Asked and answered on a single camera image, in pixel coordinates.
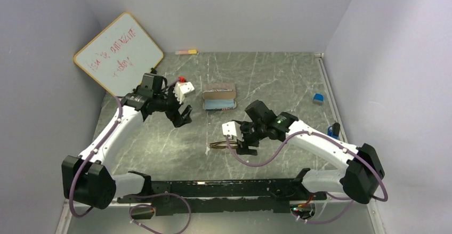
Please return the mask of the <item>brown sunglasses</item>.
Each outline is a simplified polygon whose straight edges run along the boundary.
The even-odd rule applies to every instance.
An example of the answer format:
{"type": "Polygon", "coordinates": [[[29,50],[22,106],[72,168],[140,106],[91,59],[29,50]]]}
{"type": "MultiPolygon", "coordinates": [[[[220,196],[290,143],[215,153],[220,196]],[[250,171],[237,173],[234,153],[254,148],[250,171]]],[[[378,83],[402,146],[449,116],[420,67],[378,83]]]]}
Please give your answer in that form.
{"type": "MultiPolygon", "coordinates": [[[[238,143],[236,141],[229,141],[229,145],[234,150],[238,148],[238,143]]],[[[228,149],[228,143],[227,141],[212,142],[208,147],[210,149],[228,149]]]]}

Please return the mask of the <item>light blue cloth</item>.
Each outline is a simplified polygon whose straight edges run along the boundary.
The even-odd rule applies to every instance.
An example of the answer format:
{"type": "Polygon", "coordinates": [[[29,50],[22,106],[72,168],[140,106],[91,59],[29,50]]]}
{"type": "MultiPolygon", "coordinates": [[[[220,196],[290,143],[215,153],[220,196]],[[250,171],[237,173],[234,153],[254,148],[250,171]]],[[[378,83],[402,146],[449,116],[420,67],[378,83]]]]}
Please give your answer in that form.
{"type": "Polygon", "coordinates": [[[226,100],[205,100],[204,108],[205,110],[227,110],[235,108],[236,103],[234,99],[226,99],[226,100]]]}

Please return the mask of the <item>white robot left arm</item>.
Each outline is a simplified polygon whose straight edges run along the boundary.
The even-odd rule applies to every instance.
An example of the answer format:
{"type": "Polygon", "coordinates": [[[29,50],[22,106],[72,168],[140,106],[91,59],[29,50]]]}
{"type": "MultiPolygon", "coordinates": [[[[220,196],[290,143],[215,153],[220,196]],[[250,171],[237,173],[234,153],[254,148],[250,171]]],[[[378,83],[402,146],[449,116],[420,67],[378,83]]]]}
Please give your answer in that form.
{"type": "Polygon", "coordinates": [[[62,162],[63,193],[70,208],[78,202],[90,209],[105,209],[115,198],[129,195],[139,202],[149,200],[151,176],[137,171],[113,175],[112,162],[133,131],[153,113],[163,112],[176,128],[190,123],[192,107],[179,108],[194,91],[183,77],[168,84],[163,76],[145,73],[131,93],[116,98],[117,110],[99,136],[77,156],[67,156],[62,162]]]}

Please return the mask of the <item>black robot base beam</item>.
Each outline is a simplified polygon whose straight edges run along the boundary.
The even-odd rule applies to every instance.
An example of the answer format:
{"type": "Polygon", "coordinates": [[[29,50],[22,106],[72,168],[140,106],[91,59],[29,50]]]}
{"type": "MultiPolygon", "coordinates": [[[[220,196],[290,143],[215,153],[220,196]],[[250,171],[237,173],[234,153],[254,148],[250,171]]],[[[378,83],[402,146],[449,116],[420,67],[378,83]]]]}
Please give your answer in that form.
{"type": "Polygon", "coordinates": [[[119,204],[151,203],[156,215],[257,212],[287,213],[290,208],[308,199],[313,204],[326,200],[325,192],[310,193],[288,178],[220,180],[220,181],[154,181],[152,198],[127,195],[119,204]]]}

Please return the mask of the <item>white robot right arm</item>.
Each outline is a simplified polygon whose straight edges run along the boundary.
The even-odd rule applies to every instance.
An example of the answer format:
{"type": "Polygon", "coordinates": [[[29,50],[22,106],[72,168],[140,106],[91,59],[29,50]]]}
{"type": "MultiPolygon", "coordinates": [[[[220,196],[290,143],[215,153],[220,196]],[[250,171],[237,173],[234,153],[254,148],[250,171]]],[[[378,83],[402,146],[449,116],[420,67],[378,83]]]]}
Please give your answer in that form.
{"type": "Polygon", "coordinates": [[[238,148],[232,153],[242,164],[265,166],[285,145],[291,144],[321,157],[336,168],[330,171],[302,170],[293,184],[297,198],[306,199],[316,192],[338,192],[361,204],[368,204],[372,199],[388,200],[383,184],[384,169],[376,149],[370,144],[357,146],[342,142],[315,130],[288,112],[276,115],[260,100],[249,104],[245,112],[250,121],[233,120],[222,125],[225,138],[236,139],[238,148]],[[281,142],[267,161],[249,164],[240,158],[240,155],[255,154],[255,149],[265,138],[281,142]]]}

